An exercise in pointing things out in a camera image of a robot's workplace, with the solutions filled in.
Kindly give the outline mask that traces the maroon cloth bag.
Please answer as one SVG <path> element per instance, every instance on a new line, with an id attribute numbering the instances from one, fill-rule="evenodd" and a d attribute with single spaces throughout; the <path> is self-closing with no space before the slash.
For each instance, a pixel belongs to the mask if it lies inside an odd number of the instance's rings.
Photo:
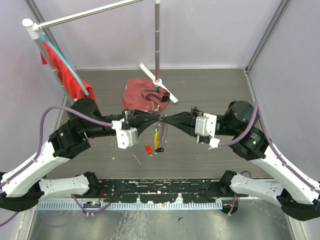
<path id="1" fill-rule="evenodd" d="M 170 101 L 170 93 L 155 87 L 148 78 L 133 78 L 126 83 L 121 106 L 123 110 L 139 110 L 146 113 L 160 113 Z"/>

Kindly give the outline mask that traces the aluminium frame post right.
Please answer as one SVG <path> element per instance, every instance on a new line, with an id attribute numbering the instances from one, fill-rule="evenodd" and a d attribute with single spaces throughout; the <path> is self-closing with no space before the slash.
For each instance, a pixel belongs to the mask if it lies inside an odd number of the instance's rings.
<path id="1" fill-rule="evenodd" d="M 255 62 L 257 61 L 259 55 L 261 54 L 262 50 L 264 49 L 265 45 L 267 44 L 269 38 L 271 37 L 273 31 L 275 30 L 278 22 L 280 21 L 282 15 L 285 13 L 287 7 L 291 3 L 291 0 L 281 0 L 279 5 L 277 6 L 274 14 L 270 22 L 267 25 L 266 30 L 264 31 L 257 47 L 254 50 L 252 57 L 250 58 L 247 66 L 244 68 L 244 72 L 248 74 L 252 67 L 254 66 Z"/>

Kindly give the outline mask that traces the green tagged key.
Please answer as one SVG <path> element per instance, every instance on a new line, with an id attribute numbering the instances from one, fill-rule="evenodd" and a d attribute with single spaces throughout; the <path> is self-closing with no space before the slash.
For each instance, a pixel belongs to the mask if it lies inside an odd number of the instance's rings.
<path id="1" fill-rule="evenodd" d="M 153 134 L 155 135 L 157 132 L 158 132 L 158 128 L 157 128 L 157 127 L 154 127 L 154 128 L 153 128 Z"/>

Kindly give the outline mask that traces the black tagged key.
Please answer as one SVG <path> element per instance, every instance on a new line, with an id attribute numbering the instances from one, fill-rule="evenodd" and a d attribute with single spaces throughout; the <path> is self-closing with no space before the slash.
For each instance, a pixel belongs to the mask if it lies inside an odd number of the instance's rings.
<path id="1" fill-rule="evenodd" d="M 162 153 L 164 151 L 163 147 L 158 147 L 154 150 L 155 153 Z"/>

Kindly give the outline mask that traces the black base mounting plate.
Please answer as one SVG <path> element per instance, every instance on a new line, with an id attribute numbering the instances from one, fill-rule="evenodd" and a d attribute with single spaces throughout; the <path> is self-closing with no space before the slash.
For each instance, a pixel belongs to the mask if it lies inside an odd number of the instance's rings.
<path id="1" fill-rule="evenodd" d="M 232 198 L 234 193 L 215 179 L 99 179 L 97 189 L 77 194 L 81 198 L 99 198 L 112 203 L 154 204 L 174 203 L 182 197 L 184 204 L 214 203 L 220 198 Z"/>

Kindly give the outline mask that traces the white metal clothes rack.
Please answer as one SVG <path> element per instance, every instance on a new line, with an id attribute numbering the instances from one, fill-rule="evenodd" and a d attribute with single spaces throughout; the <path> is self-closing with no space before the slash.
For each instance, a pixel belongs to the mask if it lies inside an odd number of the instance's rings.
<path id="1" fill-rule="evenodd" d="M 64 0 L 64 7 L 82 8 L 74 14 L 33 23 L 39 37 L 57 26 L 74 63 L 76 72 L 137 69 L 140 78 L 178 97 L 168 80 L 161 79 L 165 59 L 165 22 L 174 12 L 173 0 Z"/>

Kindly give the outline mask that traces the blue clothes hanger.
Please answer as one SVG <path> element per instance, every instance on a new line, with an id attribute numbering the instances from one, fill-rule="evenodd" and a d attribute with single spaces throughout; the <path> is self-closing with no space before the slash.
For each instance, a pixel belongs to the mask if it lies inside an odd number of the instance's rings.
<path id="1" fill-rule="evenodd" d="M 43 33 L 39 33 L 38 34 L 40 39 L 43 42 L 46 42 L 46 44 L 51 48 L 51 50 L 53 52 L 55 52 L 55 54 L 58 56 L 58 58 L 63 62 L 63 65 L 68 69 L 68 71 L 72 74 L 73 78 L 76 80 L 77 85 L 81 88 L 81 90 L 83 91 L 83 93 L 88 96 L 89 92 L 86 88 L 86 86 L 84 85 L 84 83 L 82 82 L 82 80 L 80 79 L 80 77 L 77 75 L 77 73 L 73 70 L 73 68 L 70 66 L 70 64 L 68 63 L 68 61 L 63 57 L 63 55 L 58 51 L 58 49 L 48 40 L 48 38 L 43 34 Z"/>

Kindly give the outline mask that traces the aluminium frame post left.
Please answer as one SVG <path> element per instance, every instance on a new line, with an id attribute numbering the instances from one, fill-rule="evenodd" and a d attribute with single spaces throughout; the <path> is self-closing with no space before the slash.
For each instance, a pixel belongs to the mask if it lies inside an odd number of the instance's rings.
<path id="1" fill-rule="evenodd" d="M 55 19 L 49 11 L 49 7 L 45 0 L 23 0 L 32 14 L 32 19 L 36 23 L 42 23 Z M 68 63 L 76 69 L 77 66 L 67 48 L 65 41 L 60 30 L 57 26 L 47 27 L 44 30 L 50 42 L 59 50 Z"/>

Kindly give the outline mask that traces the aluminium frame post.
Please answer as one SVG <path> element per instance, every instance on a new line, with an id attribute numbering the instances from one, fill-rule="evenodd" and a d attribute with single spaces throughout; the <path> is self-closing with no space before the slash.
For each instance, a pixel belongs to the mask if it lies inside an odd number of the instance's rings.
<path id="1" fill-rule="evenodd" d="M 32 14 L 32 19 L 36 23 L 42 23 L 55 19 L 49 11 L 49 7 L 45 0 L 23 0 Z M 76 69 L 77 66 L 67 48 L 65 41 L 60 30 L 57 26 L 47 27 L 44 30 L 50 42 L 59 50 L 68 63 Z"/>
<path id="2" fill-rule="evenodd" d="M 282 15 L 285 13 L 287 7 L 291 3 L 291 0 L 281 0 L 279 5 L 277 6 L 274 14 L 270 22 L 267 25 L 266 30 L 264 31 L 257 47 L 254 50 L 252 57 L 250 58 L 247 66 L 244 68 L 244 72 L 248 74 L 252 67 L 254 66 L 255 62 L 257 61 L 259 55 L 261 54 L 262 50 L 264 49 L 265 45 L 267 44 L 269 38 L 271 37 L 273 31 L 275 30 L 278 22 L 280 21 Z"/>

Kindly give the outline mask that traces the keyring with yellow tag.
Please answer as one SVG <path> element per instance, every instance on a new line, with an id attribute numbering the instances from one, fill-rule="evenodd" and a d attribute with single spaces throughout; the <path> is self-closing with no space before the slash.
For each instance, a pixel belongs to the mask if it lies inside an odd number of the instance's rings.
<path id="1" fill-rule="evenodd" d="M 162 120 L 159 120 L 153 125 L 153 128 L 158 129 L 158 132 L 155 135 L 153 134 L 153 145 L 155 150 L 163 147 L 163 143 L 166 141 L 168 125 Z"/>

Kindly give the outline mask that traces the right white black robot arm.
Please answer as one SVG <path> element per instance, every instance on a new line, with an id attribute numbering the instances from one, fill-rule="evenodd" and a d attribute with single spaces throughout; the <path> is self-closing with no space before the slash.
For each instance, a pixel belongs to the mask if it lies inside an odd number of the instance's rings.
<path id="1" fill-rule="evenodd" d="M 225 197 L 249 195 L 268 201 L 299 221 L 320 216 L 320 183 L 299 170 L 272 142 L 257 103 L 232 101 L 225 114 L 205 113 L 197 107 L 191 111 L 163 116 L 162 122 L 208 143 L 211 149 L 230 147 L 240 158 L 267 172 L 276 183 L 245 177 L 231 170 L 219 180 Z"/>

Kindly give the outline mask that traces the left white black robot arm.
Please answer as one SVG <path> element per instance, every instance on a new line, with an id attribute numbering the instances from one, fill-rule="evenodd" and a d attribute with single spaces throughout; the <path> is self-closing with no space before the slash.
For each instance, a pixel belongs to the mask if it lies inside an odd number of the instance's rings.
<path id="1" fill-rule="evenodd" d="M 77 100 L 71 107 L 57 106 L 65 110 L 69 120 L 54 131 L 47 141 L 39 134 L 39 147 L 16 169 L 0 175 L 0 207 L 12 212 L 31 209 L 40 201 L 78 195 L 95 198 L 101 190 L 95 173 L 65 179 L 46 179 L 56 167 L 88 150 L 89 140 L 115 136 L 120 149 L 138 143 L 139 135 L 161 115 L 140 110 L 125 110 L 120 114 L 103 116 L 96 102 L 88 97 Z"/>

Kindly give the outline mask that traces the red hanging cloth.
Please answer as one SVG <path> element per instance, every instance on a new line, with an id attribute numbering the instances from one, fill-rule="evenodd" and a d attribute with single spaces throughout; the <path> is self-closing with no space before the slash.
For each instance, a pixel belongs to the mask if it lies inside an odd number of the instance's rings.
<path id="1" fill-rule="evenodd" d="M 62 82 L 64 88 L 68 91 L 71 98 L 75 101 L 82 98 L 90 98 L 97 104 L 93 87 L 80 78 L 89 92 L 88 96 L 85 95 L 82 89 L 78 86 L 77 81 L 73 78 L 72 74 L 64 66 L 64 63 L 58 58 L 55 52 L 52 51 L 52 49 L 47 45 L 46 42 L 42 41 L 42 44 L 49 56 L 50 62 L 57 70 L 57 75 L 60 81 Z"/>

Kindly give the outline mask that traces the red tagged key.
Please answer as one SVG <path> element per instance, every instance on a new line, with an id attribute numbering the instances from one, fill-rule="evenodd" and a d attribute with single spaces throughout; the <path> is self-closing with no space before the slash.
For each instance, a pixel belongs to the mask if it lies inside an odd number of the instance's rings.
<path id="1" fill-rule="evenodd" d="M 152 154 L 153 154 L 153 149 L 151 148 L 150 145 L 146 145 L 146 146 L 145 146 L 145 150 L 146 150 L 146 152 L 147 152 L 149 155 L 152 155 Z"/>

